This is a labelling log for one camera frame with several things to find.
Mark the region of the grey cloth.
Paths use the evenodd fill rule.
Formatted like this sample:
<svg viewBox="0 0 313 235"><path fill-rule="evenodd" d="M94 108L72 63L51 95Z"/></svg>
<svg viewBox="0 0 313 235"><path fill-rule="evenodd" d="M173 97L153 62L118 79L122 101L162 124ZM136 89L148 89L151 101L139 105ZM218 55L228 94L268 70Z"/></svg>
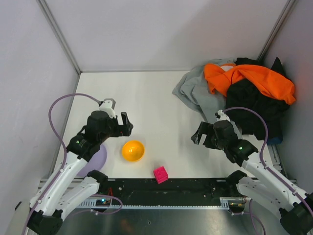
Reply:
<svg viewBox="0 0 313 235"><path fill-rule="evenodd" d="M200 113L208 123L216 121L215 113L225 109L225 97L216 92L211 94L204 77L205 65L192 68L174 87L172 94L177 96L188 108Z"/></svg>

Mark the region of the black cloth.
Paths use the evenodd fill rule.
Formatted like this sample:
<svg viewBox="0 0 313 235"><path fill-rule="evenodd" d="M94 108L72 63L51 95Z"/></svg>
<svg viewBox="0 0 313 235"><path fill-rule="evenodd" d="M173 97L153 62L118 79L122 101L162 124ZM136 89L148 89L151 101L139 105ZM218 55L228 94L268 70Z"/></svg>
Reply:
<svg viewBox="0 0 313 235"><path fill-rule="evenodd" d="M283 100L269 98L247 79L241 80L227 91L226 108L245 107L258 113L268 127L268 139L283 137L281 118L290 108ZM262 121L253 113L236 109L227 112L227 115L242 129L244 135L254 135L258 140L265 139L265 129Z"/></svg>

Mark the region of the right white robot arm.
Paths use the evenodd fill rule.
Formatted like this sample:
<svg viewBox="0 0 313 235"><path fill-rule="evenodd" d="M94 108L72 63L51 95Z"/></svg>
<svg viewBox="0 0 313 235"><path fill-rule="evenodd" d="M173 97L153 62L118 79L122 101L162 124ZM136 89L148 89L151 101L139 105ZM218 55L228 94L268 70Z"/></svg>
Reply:
<svg viewBox="0 0 313 235"><path fill-rule="evenodd" d="M191 140L199 144L202 135L206 136L205 147L222 150L242 168L227 177L240 194L274 214L290 235L306 235L313 229L313 195L275 168L264 165L261 152L249 141L238 138L230 121L201 122Z"/></svg>

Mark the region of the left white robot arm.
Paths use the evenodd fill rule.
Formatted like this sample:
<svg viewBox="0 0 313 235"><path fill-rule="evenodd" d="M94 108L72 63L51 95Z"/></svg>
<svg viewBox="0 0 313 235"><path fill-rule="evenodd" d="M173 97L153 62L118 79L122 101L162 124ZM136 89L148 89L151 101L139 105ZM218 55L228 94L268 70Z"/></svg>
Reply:
<svg viewBox="0 0 313 235"><path fill-rule="evenodd" d="M108 138L128 137L133 125L127 113L121 113L123 123L109 111L93 111L80 132L71 138L65 157L57 170L30 201L27 227L39 235L55 235L66 217L85 199L105 191L108 177L98 170L90 171L71 191L68 186Z"/></svg>

